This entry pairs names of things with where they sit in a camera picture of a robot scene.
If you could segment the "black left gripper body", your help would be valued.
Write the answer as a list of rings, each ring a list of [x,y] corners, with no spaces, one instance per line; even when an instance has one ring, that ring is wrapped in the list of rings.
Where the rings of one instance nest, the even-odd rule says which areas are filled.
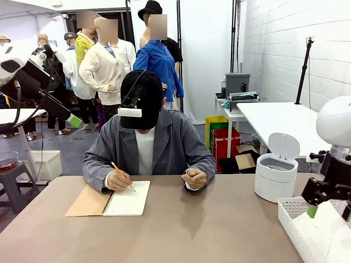
[[[25,95],[38,95],[39,92],[48,89],[50,76],[34,62],[28,61],[16,72],[15,79]]]

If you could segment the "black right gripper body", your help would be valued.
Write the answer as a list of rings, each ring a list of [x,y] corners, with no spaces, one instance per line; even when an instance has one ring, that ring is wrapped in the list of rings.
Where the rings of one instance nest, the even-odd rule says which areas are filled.
[[[324,176],[323,192],[350,192],[350,162],[345,163],[335,158],[325,158],[320,172]]]

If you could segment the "person's right hand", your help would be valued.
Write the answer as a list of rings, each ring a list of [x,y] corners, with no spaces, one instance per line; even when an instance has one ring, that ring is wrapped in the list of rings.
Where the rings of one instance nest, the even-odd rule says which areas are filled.
[[[106,187],[113,191],[123,191],[125,188],[130,186],[132,181],[130,179],[129,174],[125,173],[124,171],[114,170],[111,171],[106,179]]]

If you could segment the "person's left hand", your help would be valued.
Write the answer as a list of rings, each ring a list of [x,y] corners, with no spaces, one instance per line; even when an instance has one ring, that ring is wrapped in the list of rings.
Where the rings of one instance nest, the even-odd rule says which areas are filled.
[[[207,175],[198,169],[189,168],[182,179],[188,189],[198,191],[207,184]]]

